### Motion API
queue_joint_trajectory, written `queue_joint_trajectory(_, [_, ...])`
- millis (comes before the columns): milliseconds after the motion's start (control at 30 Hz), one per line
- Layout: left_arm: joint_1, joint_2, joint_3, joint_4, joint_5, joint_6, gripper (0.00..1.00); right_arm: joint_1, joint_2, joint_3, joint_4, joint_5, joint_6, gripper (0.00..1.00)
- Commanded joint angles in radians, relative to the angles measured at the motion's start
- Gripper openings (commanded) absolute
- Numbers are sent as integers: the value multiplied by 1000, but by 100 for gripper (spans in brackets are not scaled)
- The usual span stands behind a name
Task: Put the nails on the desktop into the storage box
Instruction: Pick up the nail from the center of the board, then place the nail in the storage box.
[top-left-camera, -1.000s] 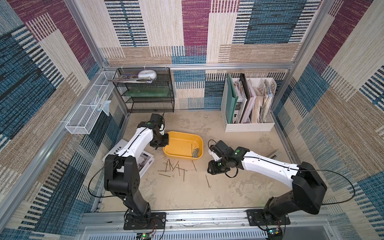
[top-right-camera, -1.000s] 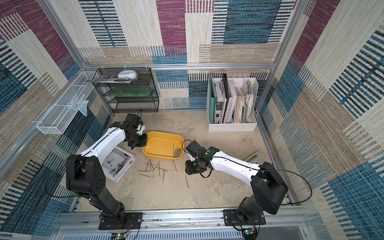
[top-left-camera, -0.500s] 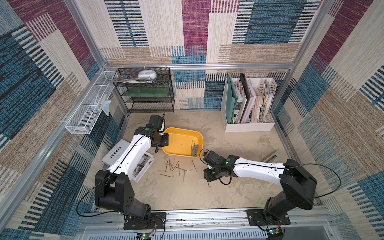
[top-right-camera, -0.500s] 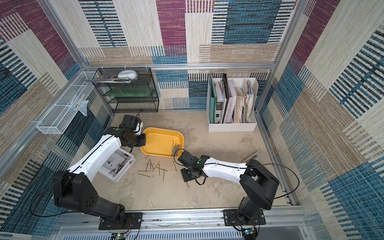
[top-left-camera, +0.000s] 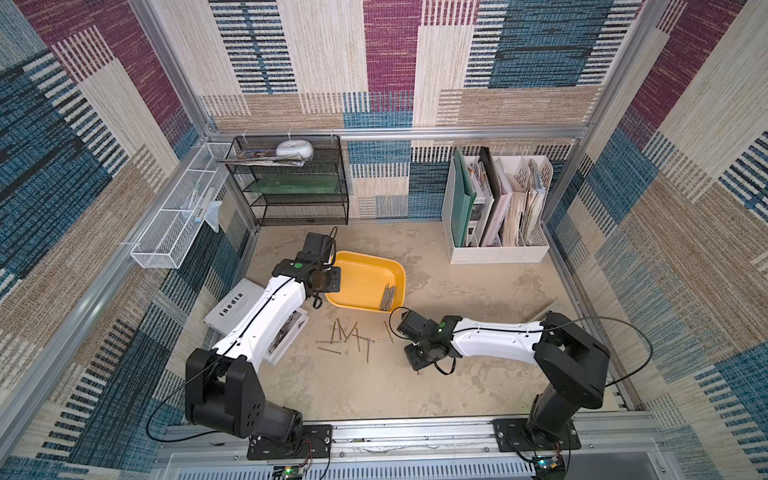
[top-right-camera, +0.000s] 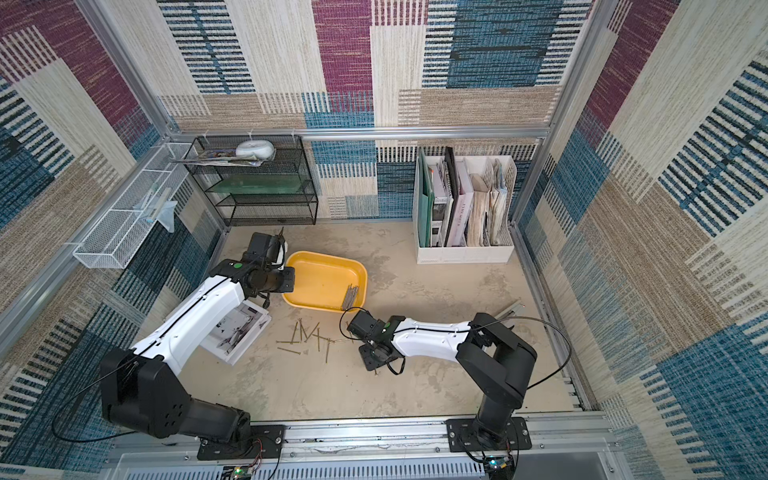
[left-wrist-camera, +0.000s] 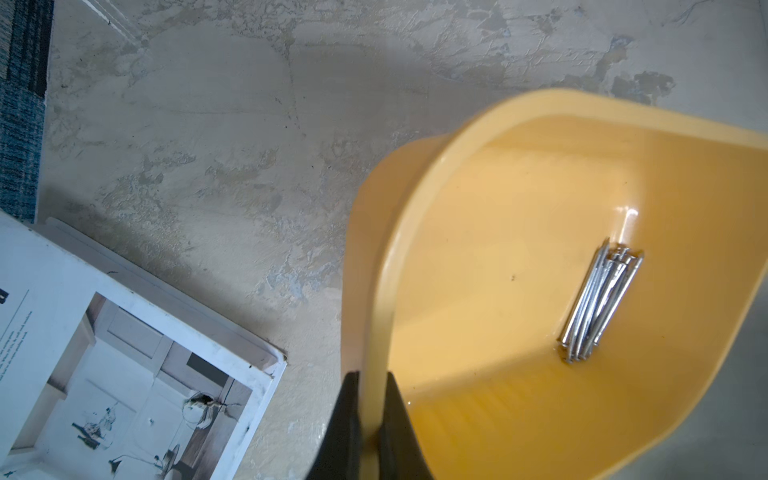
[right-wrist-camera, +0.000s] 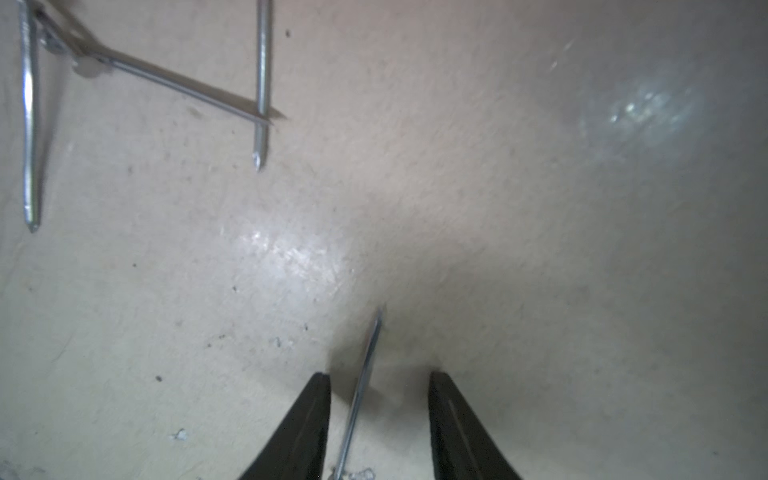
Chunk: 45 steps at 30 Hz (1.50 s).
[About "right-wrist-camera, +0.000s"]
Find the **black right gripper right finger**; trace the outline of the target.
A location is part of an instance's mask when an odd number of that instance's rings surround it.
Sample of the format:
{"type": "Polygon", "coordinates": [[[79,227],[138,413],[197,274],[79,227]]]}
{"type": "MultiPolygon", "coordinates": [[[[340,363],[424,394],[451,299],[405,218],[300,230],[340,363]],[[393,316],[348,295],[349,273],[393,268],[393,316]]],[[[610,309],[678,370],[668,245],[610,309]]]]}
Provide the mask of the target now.
{"type": "Polygon", "coordinates": [[[521,479],[445,372],[430,374],[428,410],[437,479],[521,479]]]}

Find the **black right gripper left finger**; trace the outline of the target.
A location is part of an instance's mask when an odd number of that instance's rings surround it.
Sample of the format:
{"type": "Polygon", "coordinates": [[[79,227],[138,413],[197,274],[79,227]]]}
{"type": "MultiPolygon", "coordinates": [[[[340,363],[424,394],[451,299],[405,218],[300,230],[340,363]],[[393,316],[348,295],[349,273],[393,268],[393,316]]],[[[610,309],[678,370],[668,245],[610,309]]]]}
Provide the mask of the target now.
{"type": "Polygon", "coordinates": [[[331,413],[331,379],[311,376],[262,451],[240,479],[320,479],[331,413]]]}

